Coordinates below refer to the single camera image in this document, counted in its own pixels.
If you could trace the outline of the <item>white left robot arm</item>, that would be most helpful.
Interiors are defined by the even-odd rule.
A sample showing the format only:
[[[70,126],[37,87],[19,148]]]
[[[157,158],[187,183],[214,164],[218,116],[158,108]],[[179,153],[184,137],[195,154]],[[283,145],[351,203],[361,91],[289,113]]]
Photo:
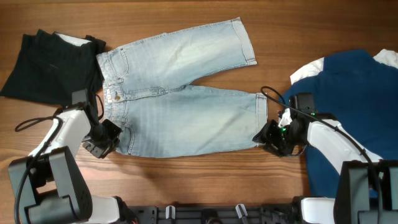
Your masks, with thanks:
[[[75,157],[80,147],[103,159],[119,144],[121,128],[100,122],[88,105],[59,108],[46,137],[9,165],[16,223],[137,223],[119,197],[93,196]]]

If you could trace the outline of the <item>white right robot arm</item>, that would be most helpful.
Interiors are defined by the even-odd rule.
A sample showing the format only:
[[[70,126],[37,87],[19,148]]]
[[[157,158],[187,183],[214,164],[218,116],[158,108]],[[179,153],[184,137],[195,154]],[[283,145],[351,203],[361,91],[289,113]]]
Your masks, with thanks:
[[[333,198],[294,197],[290,205],[270,205],[268,223],[397,223],[397,161],[387,161],[362,147],[333,119],[294,119],[280,127],[270,121],[254,142],[279,156],[295,146],[318,149],[338,172]]]

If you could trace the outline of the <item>light blue denim shorts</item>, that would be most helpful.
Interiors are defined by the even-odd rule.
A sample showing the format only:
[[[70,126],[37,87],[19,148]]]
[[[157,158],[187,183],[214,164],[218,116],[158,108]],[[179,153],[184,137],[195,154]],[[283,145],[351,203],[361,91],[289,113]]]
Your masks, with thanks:
[[[266,97],[195,84],[256,64],[240,18],[137,40],[96,58],[104,116],[121,128],[120,154],[170,158],[256,147]]]

